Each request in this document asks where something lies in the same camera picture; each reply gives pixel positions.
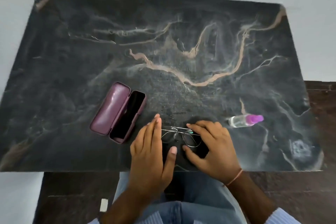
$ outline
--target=dark brown floor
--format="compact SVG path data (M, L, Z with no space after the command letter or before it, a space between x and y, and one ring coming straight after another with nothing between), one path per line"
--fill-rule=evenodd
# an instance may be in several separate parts
M321 130L323 171L255 172L253 180L302 224L336 220L336 83L306 82ZM45 173L35 224L87 223L99 214L102 198L111 198L119 174Z

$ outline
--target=forearm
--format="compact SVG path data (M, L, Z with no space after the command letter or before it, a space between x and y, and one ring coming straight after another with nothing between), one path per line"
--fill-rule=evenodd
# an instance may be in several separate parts
M149 200L127 189L100 218L101 224L131 224L141 215Z
M244 172L228 186L228 189L251 224L264 224L276 209L274 202Z

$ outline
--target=marble table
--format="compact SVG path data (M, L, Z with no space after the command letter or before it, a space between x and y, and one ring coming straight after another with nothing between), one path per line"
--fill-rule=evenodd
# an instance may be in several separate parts
M133 136L89 130L113 82L147 94ZM1 171L130 167L129 145L165 125L245 113L229 128L243 169L319 170L323 152L285 9L229 0L36 0L0 106ZM195 168L178 146L176 170ZM170 145L164 145L166 152Z

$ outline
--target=pink bottle cap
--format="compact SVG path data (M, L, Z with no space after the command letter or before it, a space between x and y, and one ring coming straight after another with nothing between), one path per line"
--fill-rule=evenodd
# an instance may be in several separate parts
M256 124L258 122L261 122L264 120L264 116L262 115L254 115L254 114L249 114L246 116L246 123L248 124Z

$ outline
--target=eyeglass case lid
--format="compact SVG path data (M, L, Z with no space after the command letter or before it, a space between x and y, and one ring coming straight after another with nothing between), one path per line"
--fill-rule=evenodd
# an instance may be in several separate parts
M90 129L101 135L107 135L122 115L130 93L130 87L121 82L115 82L92 120Z

